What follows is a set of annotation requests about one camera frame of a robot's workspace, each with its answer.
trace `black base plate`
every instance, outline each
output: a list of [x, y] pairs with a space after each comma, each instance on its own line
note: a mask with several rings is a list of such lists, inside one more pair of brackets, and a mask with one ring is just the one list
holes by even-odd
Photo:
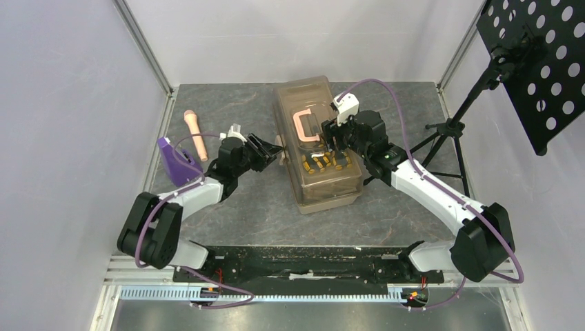
[[[442, 272], [404, 274], [397, 259], [406, 248], [210, 246], [210, 257], [201, 269], [206, 276], [249, 290], [258, 295], [388, 294], [388, 283], [443, 283]], [[307, 274], [334, 279], [289, 279]], [[200, 283], [184, 270], [175, 271], [173, 281]]]

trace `beige microphone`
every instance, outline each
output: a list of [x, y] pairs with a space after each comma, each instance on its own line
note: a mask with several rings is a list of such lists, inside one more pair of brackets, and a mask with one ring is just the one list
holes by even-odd
[[[183, 115], [183, 119], [185, 120], [185, 123], [187, 123], [191, 134], [201, 133], [199, 131], [199, 125], [197, 125], [197, 115], [195, 112], [187, 110]], [[207, 150], [203, 144], [203, 138], [201, 136], [195, 136], [193, 137], [193, 143], [195, 144], [195, 149], [197, 150], [197, 154], [201, 161], [207, 161]]]

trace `container handle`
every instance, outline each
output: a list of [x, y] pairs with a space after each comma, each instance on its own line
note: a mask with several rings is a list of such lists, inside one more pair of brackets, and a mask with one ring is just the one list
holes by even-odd
[[304, 142], [304, 143], [310, 143], [312, 141], [320, 141], [321, 140], [321, 138], [319, 138], [318, 134], [311, 136], [311, 137], [307, 137], [305, 135], [305, 130], [303, 130], [303, 124], [301, 123], [301, 116], [310, 115], [310, 114], [311, 114], [311, 111], [309, 108], [307, 108], [305, 110], [301, 110], [300, 112], [296, 112], [292, 116], [292, 121], [295, 122], [295, 129], [297, 129], [297, 136], [299, 137], [299, 140]]

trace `purple object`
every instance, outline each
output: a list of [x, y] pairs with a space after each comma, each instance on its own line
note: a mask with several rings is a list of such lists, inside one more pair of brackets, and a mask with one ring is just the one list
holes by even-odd
[[188, 163], [199, 169], [199, 172], [197, 172], [195, 169], [184, 166], [181, 164], [181, 162], [174, 158], [172, 155], [172, 145], [170, 144], [170, 141], [167, 137], [160, 137], [159, 140], [157, 140], [157, 145], [161, 150], [161, 160], [163, 162], [166, 175], [178, 188], [197, 178], [197, 176], [203, 172], [201, 165], [197, 163], [195, 158], [193, 158], [193, 156], [184, 149], [182, 150], [182, 154], [177, 151], [177, 153], [181, 156], [180, 159], [184, 163]]

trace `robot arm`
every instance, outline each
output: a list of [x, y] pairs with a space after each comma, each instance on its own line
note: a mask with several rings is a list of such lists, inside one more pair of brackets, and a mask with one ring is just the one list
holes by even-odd
[[158, 195], [149, 192], [138, 195], [118, 237], [117, 247], [121, 252], [135, 255], [141, 229], [153, 208], [174, 195], [156, 213], [156, 228], [146, 230], [140, 259], [158, 269], [167, 265], [186, 265], [194, 269], [203, 266], [208, 250], [192, 241], [179, 239], [181, 222], [202, 208], [227, 199], [237, 188], [241, 175], [250, 169], [261, 172], [282, 151], [282, 147], [262, 141], [254, 134], [245, 138], [236, 124], [222, 137], [218, 157], [211, 162], [199, 187], [186, 192], [180, 188]]
[[[481, 281], [508, 257], [505, 249], [483, 223], [465, 207], [483, 210], [482, 215], [499, 230], [512, 250], [515, 250], [507, 211], [499, 204], [485, 206], [465, 197], [433, 176], [414, 160], [423, 172], [419, 175], [408, 160], [406, 151], [388, 142], [386, 125], [378, 112], [359, 111], [357, 98], [350, 94], [341, 100], [335, 97], [331, 106], [338, 111], [337, 118], [321, 124], [328, 147], [333, 150], [349, 148], [364, 159], [364, 165], [373, 179], [402, 191], [438, 217], [456, 236], [454, 241], [438, 243], [419, 242], [408, 249], [408, 262], [418, 272], [429, 270], [459, 270], [471, 281]], [[465, 200], [461, 206], [428, 179]]]

